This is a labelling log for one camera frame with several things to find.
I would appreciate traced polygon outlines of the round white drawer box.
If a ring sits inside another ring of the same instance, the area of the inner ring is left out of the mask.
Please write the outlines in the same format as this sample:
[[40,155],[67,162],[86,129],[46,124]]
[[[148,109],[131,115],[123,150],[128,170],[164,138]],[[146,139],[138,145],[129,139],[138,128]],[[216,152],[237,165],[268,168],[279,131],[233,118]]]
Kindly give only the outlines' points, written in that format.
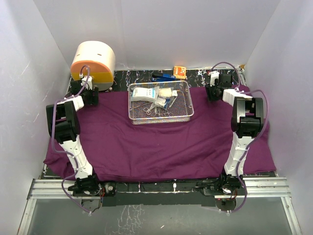
[[100,41],[82,42],[75,53],[70,66],[70,73],[73,80],[79,80],[79,74],[84,76],[88,74],[89,66],[92,83],[100,91],[108,90],[113,85],[115,71],[115,54],[113,49]]

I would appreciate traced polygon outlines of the wire mesh metal tray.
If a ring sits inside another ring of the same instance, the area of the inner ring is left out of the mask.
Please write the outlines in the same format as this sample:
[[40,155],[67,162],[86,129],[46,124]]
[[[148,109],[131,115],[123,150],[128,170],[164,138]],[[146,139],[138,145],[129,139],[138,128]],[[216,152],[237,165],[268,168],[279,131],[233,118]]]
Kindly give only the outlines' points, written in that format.
[[133,83],[128,88],[128,115],[133,124],[184,122],[193,114],[185,81]]

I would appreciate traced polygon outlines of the purple cloth wrap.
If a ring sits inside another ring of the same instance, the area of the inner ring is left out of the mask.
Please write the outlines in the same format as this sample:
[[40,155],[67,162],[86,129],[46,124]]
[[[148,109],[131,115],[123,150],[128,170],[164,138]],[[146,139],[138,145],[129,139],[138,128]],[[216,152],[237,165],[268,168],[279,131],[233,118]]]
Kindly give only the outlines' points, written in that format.
[[232,107],[190,90],[188,122],[134,125],[128,93],[101,93],[97,106],[78,111],[80,141],[100,181],[151,182],[218,177],[228,159]]

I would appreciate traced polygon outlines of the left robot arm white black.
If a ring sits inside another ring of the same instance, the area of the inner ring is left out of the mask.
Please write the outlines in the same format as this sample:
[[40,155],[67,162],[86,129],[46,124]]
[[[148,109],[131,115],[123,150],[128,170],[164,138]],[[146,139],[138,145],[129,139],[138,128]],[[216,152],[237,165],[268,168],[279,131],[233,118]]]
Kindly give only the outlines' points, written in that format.
[[57,102],[57,105],[46,106],[48,132],[52,141],[56,141],[66,153],[74,169],[75,183],[68,188],[73,194],[97,195],[101,189],[93,167],[88,162],[80,142],[81,128],[77,112],[86,105],[98,104],[97,86],[92,78],[84,78],[70,82],[71,96]]

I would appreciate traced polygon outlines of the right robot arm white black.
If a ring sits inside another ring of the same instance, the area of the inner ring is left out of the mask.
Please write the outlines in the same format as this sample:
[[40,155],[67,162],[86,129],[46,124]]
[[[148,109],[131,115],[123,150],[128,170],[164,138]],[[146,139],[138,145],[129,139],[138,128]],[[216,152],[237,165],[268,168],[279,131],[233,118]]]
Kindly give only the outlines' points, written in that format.
[[232,106],[231,130],[233,140],[228,159],[215,190],[232,194],[243,187],[244,163],[251,143],[264,127],[264,103],[239,88],[232,88],[232,75],[213,71],[208,74],[210,83],[205,86],[209,101],[221,100]]

